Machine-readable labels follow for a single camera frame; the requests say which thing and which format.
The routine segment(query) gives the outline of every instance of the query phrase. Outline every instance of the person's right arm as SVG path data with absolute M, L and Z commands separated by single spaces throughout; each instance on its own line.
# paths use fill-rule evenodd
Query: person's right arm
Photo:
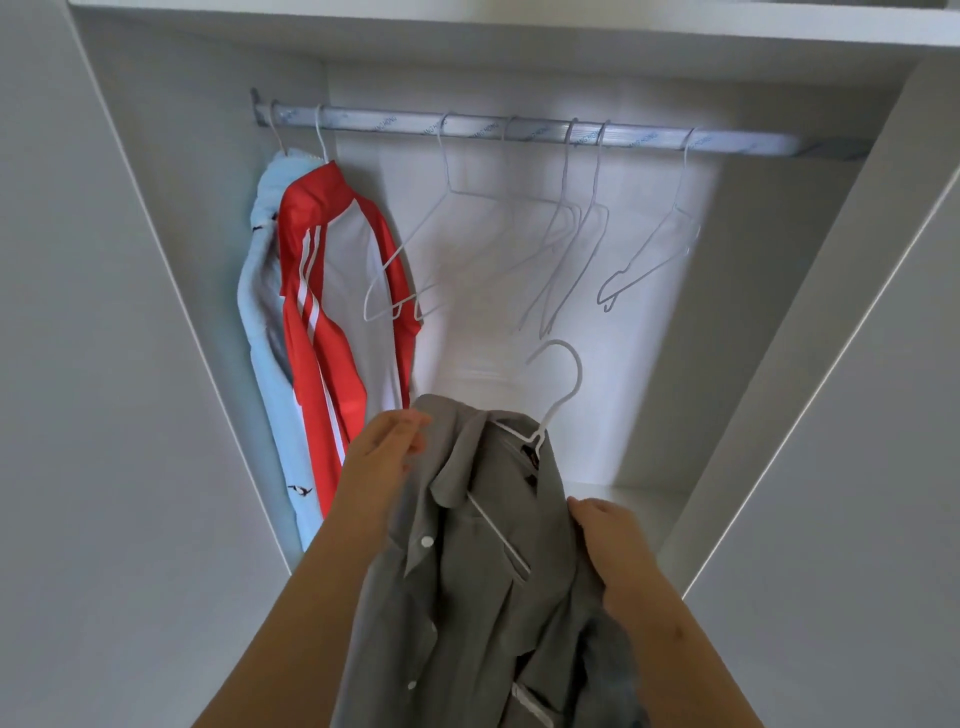
M 637 696 L 653 728 L 763 728 L 660 572 L 633 513 L 596 498 L 570 498 L 569 507 L 606 586 L 604 607 L 630 637 Z

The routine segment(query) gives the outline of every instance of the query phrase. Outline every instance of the clothing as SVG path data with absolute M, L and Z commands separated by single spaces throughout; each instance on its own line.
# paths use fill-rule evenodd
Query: clothing
M 536 423 L 430 395 L 415 406 L 433 417 L 427 449 L 368 574 L 334 724 L 646 725 L 627 637 L 603 611 L 549 442 L 538 469 L 492 425 Z
M 294 395 L 293 374 L 283 340 L 283 299 L 279 295 L 280 261 L 276 254 L 274 217 L 287 186 L 323 163 L 322 159 L 292 149 L 288 156 L 278 153 L 267 166 L 257 185 L 250 218 L 253 239 L 237 286 L 237 304 L 250 342 L 253 373 L 267 410 L 303 550 L 310 546 L 324 518 L 310 465 L 303 414 Z
M 409 405 L 420 322 L 410 304 L 395 320 L 364 320 L 370 280 L 380 279 L 371 310 L 402 301 L 410 290 L 399 258 L 383 279 L 394 239 L 376 205 L 350 189 L 336 162 L 287 188 L 276 224 L 287 353 L 326 514 L 349 443 L 372 415 Z

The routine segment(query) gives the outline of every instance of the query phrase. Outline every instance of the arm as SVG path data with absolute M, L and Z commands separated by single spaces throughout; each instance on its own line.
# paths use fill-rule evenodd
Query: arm
M 634 515 L 605 500 L 569 499 L 604 607 L 626 630 L 637 696 L 653 728 L 763 728 L 707 635 L 657 567 Z
M 329 725 L 360 588 L 427 421 L 385 412 L 350 444 L 324 525 L 194 728 Z

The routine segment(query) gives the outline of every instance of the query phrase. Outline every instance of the red and white jacket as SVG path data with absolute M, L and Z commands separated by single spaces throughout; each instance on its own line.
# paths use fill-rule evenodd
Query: red and white jacket
M 294 392 L 303 412 L 317 496 L 324 515 L 336 493 L 349 443 L 385 409 L 410 405 L 412 305 L 396 319 L 364 321 L 410 295 L 400 259 L 376 205 L 347 185 L 336 162 L 296 180 L 276 218 L 283 326 Z

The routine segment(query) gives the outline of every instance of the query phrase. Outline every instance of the light blue garment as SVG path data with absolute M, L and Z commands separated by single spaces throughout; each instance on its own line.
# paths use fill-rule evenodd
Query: light blue garment
M 300 544 L 306 551 L 324 521 L 310 467 L 303 413 L 294 395 L 293 376 L 283 337 L 280 261 L 276 255 L 276 222 L 283 192 L 324 161 L 296 149 L 277 153 L 256 190 L 251 213 L 253 240 L 240 273 L 237 303 L 250 341 L 250 359 L 274 433 L 286 489 L 297 517 Z

